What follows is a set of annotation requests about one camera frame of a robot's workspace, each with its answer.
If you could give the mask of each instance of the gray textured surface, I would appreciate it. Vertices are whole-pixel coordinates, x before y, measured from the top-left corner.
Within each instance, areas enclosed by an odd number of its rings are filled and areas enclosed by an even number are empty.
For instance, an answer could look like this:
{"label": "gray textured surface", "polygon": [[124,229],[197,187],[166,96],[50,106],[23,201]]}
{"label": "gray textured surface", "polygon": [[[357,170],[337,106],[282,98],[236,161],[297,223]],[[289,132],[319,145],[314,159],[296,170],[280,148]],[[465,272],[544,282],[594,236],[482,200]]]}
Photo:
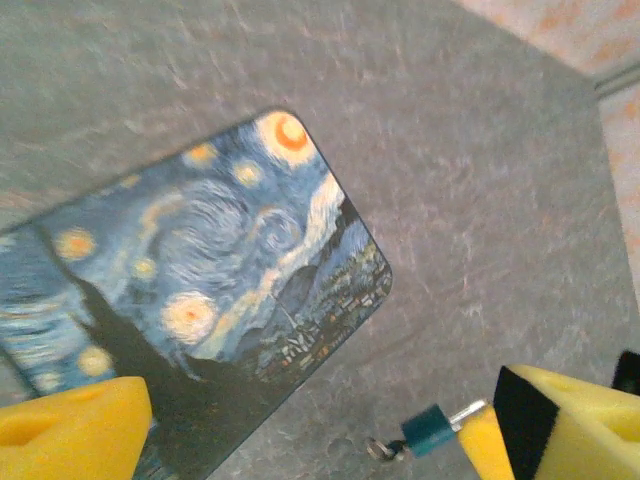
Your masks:
{"label": "gray textured surface", "polygon": [[0,7],[8,225],[265,106],[299,113],[394,269],[381,310],[212,478],[474,478],[368,435],[499,366],[607,383],[640,344],[590,85],[444,0]]}

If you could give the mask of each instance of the yellow foam block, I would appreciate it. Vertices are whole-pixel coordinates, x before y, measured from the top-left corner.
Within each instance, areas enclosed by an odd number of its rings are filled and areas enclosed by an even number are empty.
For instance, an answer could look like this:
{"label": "yellow foam block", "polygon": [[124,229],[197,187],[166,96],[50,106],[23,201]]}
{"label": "yellow foam block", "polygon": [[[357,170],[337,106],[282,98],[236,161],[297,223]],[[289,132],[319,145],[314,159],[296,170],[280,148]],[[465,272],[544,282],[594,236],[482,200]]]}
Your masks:
{"label": "yellow foam block", "polygon": [[122,377],[0,409],[2,480],[130,480],[151,425],[145,382]]}
{"label": "yellow foam block", "polygon": [[539,368],[509,369],[558,407],[535,480],[640,479],[640,397]]}
{"label": "yellow foam block", "polygon": [[458,441],[482,480],[514,480],[492,407],[468,420],[458,432]]}

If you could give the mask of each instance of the starry night mouse pad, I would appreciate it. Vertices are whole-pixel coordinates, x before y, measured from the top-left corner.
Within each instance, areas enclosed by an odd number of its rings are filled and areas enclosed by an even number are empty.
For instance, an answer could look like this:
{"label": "starry night mouse pad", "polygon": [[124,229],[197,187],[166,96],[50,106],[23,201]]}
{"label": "starry night mouse pad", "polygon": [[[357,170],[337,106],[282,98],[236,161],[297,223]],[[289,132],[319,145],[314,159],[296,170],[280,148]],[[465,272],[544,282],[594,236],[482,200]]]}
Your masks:
{"label": "starry night mouse pad", "polygon": [[0,271],[0,345],[34,395],[145,378],[136,479],[212,472],[391,287],[283,111],[5,233]]}

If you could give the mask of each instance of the mouse pad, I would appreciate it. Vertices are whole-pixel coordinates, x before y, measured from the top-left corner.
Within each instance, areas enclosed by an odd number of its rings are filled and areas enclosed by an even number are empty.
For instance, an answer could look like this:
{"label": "mouse pad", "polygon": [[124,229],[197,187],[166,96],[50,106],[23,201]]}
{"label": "mouse pad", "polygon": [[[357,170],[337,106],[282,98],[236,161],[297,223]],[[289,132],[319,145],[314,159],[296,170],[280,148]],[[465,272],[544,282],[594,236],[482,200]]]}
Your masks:
{"label": "mouse pad", "polygon": [[206,477],[391,287],[284,111],[12,229],[0,271],[0,344],[34,395],[145,378],[136,479]]}

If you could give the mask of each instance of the black foam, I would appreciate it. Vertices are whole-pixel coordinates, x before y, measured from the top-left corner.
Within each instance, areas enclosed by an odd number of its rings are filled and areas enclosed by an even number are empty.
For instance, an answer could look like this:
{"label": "black foam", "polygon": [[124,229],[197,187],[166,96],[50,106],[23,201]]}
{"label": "black foam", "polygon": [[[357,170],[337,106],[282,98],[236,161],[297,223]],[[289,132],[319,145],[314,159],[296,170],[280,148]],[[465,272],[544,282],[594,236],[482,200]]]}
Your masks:
{"label": "black foam", "polygon": [[558,406],[507,367],[500,370],[493,406],[516,480],[532,480],[556,422]]}
{"label": "black foam", "polygon": [[611,388],[640,395],[640,355],[625,351],[620,355]]}

